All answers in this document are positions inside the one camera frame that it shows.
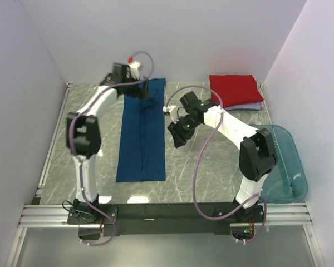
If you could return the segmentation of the blue t shirt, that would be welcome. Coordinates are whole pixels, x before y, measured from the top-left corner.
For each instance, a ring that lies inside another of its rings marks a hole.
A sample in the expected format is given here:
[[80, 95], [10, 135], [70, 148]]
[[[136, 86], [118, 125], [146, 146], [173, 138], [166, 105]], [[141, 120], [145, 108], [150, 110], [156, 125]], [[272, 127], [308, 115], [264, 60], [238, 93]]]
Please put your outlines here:
[[164, 181], [165, 78], [149, 80], [149, 99], [124, 97], [116, 182]]

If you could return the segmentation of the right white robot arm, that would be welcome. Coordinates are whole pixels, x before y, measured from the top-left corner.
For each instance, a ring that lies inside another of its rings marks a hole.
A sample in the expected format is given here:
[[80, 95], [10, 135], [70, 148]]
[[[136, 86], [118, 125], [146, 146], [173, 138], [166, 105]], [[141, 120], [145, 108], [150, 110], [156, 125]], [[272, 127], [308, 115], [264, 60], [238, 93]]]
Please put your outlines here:
[[184, 146], [199, 125], [206, 125], [213, 129], [212, 133], [222, 134], [239, 150], [238, 166], [243, 176], [233, 201], [235, 207], [219, 219], [234, 216], [240, 222], [247, 221], [258, 205], [266, 178], [278, 164], [272, 134], [266, 128], [258, 130], [238, 120], [211, 98], [198, 99], [194, 92], [185, 94], [180, 102], [185, 116], [179, 116], [174, 105], [163, 107], [163, 113], [172, 119], [168, 130], [176, 148]]

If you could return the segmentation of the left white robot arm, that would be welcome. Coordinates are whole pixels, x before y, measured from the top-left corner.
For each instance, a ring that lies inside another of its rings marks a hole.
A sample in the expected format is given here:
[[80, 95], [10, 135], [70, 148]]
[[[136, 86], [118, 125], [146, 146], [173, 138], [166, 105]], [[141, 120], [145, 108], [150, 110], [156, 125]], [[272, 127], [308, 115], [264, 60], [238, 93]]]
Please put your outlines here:
[[127, 64], [114, 63], [112, 72], [100, 82], [93, 97], [66, 118], [66, 145], [75, 164], [77, 193], [74, 217], [92, 224], [102, 217], [95, 181], [95, 160], [101, 147], [99, 120], [121, 95], [139, 99], [150, 97], [148, 81], [140, 79], [142, 63], [129, 58]]

